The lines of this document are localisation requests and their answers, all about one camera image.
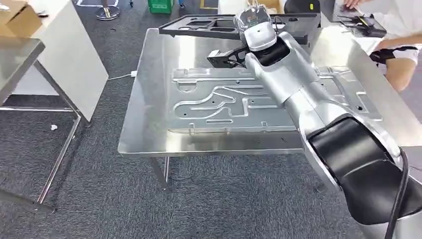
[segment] person's leg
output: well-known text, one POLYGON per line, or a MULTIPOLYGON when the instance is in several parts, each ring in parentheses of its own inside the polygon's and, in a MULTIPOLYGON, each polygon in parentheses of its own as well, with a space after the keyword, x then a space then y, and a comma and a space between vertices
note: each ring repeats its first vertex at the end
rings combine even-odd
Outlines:
POLYGON ((388 59, 386 65, 385 77, 393 88, 400 92, 409 85, 417 64, 410 58, 395 58, 388 59))

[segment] metal plate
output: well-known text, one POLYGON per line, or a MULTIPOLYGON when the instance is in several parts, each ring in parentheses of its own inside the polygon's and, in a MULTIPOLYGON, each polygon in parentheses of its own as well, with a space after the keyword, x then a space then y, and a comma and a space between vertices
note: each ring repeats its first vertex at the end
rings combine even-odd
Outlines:
MULTIPOLYGON (((340 103, 380 121, 354 74, 345 67, 319 68, 320 83, 340 103)), ((295 130, 260 81, 243 68, 178 69, 169 88, 168 126, 178 133, 295 130)))

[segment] white cable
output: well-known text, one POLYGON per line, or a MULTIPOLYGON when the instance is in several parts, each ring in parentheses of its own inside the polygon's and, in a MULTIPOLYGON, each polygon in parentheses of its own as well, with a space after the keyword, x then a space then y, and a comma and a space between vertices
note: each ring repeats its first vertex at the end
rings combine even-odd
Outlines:
POLYGON ((126 74, 126 75, 124 75, 124 76, 118 76, 118 77, 110 78, 110 79, 109 79, 109 81, 111 81, 111 80, 121 79, 121 78, 124 78, 124 77, 127 77, 127 76, 131 76, 131 74, 126 74))
POLYGON ((121 79, 121 78, 124 78, 124 77, 127 77, 127 76, 136 77, 137 74, 138 74, 138 71, 131 71, 130 74, 126 74, 124 76, 118 76, 118 77, 110 78, 108 80, 109 81, 111 81, 111 80, 117 80, 117 79, 121 79))

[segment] cardboard box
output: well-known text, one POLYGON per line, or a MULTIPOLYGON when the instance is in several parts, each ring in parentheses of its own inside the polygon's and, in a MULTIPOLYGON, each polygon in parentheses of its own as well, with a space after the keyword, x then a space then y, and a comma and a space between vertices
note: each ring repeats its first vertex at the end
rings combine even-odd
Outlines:
POLYGON ((269 14, 284 13, 283 0, 258 0, 258 3, 264 4, 268 9, 269 14))
POLYGON ((10 11, 0 11, 0 35, 30 37, 41 25, 32 7, 22 0, 1 0, 10 11))

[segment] white shirt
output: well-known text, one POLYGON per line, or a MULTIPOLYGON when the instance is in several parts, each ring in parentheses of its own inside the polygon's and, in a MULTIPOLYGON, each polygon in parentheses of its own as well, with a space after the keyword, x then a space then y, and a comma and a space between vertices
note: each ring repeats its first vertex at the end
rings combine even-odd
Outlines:
POLYGON ((374 17, 387 30, 387 39, 422 33, 422 0, 392 0, 388 13, 374 17))

